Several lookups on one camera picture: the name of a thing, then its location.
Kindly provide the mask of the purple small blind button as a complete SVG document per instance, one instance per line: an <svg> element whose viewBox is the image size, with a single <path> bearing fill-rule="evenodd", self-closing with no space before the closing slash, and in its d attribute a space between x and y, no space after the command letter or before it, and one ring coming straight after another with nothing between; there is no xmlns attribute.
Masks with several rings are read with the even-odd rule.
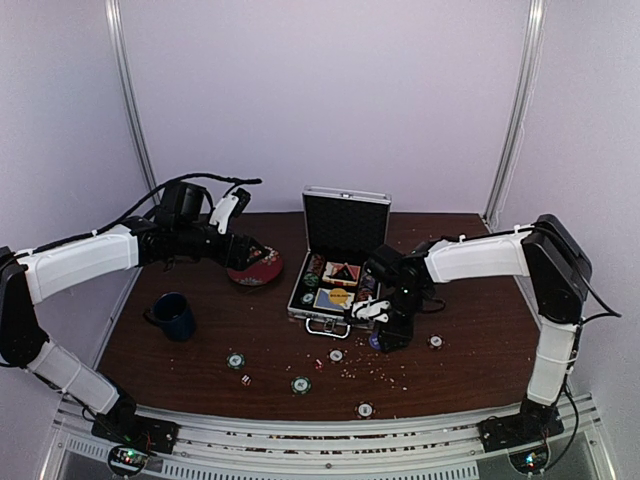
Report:
<svg viewBox="0 0 640 480"><path fill-rule="evenodd" d="M369 337L369 344L375 350L379 350L380 349L380 344L379 344L379 341L378 341L378 338L377 338L376 335L371 335Z"/></svg>

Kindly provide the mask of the triangular dealer button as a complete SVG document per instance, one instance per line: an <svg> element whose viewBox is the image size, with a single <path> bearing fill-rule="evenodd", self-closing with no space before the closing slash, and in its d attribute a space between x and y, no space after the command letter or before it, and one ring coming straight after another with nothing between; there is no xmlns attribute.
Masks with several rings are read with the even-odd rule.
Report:
<svg viewBox="0 0 640 480"><path fill-rule="evenodd" d="M332 279L341 281L343 283L356 283L359 278L359 268L344 264L337 268L332 274Z"/></svg>

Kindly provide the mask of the red card deck box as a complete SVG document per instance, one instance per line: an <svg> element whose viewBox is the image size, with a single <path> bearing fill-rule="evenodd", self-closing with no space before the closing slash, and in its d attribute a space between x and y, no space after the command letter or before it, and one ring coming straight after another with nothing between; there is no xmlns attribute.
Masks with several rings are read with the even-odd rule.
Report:
<svg viewBox="0 0 640 480"><path fill-rule="evenodd" d="M337 286L356 286L359 282L361 267L349 263L329 261L325 265L322 281Z"/></svg>

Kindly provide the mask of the aluminium poker case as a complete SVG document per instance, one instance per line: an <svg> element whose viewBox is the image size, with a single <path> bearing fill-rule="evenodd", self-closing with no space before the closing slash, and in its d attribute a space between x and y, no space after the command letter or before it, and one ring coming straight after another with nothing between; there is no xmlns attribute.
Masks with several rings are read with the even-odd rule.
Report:
<svg viewBox="0 0 640 480"><path fill-rule="evenodd" d="M302 278L309 257L314 253L325 257L325 265L331 261L360 266L361 278L364 263L386 241L391 196L386 193L307 186L302 192L302 200L306 254L287 305L289 317L300 321L311 335L334 339L345 339L356 328L372 330L374 323L349 325L345 317L350 309L330 311L313 306L320 288L344 288L356 296L359 282L353 287L332 285L322 281L322 273L318 288L305 293Z"/></svg>

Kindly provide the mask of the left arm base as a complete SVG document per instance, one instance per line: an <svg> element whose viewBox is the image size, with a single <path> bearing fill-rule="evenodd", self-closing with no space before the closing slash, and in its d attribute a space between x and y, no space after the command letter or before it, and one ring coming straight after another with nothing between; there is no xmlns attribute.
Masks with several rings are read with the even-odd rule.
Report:
<svg viewBox="0 0 640 480"><path fill-rule="evenodd" d="M122 479L142 472L158 453L173 452L179 426L177 423L140 416L133 400L118 400L106 414L83 408L83 417L92 424L91 434L114 443L107 454L107 466Z"/></svg>

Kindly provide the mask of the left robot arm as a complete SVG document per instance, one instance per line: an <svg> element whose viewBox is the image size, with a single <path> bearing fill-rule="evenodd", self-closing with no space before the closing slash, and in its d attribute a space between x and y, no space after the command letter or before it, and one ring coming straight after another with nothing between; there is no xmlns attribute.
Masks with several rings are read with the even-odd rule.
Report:
<svg viewBox="0 0 640 480"><path fill-rule="evenodd" d="M107 326L107 306L137 269L176 258L210 259L246 269L260 246L241 233L204 222L174 228L132 217L103 233L61 246L1 252L1 361L53 384L98 414L123 444L144 433L131 402L88 365L98 343L89 340ZM88 344L78 354L71 347Z"/></svg>

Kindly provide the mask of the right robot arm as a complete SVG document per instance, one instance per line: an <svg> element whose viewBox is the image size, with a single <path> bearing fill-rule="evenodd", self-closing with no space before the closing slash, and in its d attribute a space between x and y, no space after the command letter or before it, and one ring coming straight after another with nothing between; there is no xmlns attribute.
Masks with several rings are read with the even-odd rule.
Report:
<svg viewBox="0 0 640 480"><path fill-rule="evenodd" d="M507 233L425 242L403 255L388 245L369 258L368 271L392 288L385 320L378 330L383 352L405 348L414 334L414 317L438 284L457 280L519 276L530 279L541 331L523 412L513 419L519 440L535 440L551 424L577 348L592 266L562 222L545 214Z"/></svg>

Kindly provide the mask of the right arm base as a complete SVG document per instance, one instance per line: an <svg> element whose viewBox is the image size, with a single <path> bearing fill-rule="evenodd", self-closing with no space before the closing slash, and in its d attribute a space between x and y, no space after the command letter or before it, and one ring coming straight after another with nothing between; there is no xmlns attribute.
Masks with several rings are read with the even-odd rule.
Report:
<svg viewBox="0 0 640 480"><path fill-rule="evenodd" d="M509 450L511 466L521 474L542 474L552 464L549 439L565 429L555 404L524 398L519 411L490 416L477 424L485 453Z"/></svg>

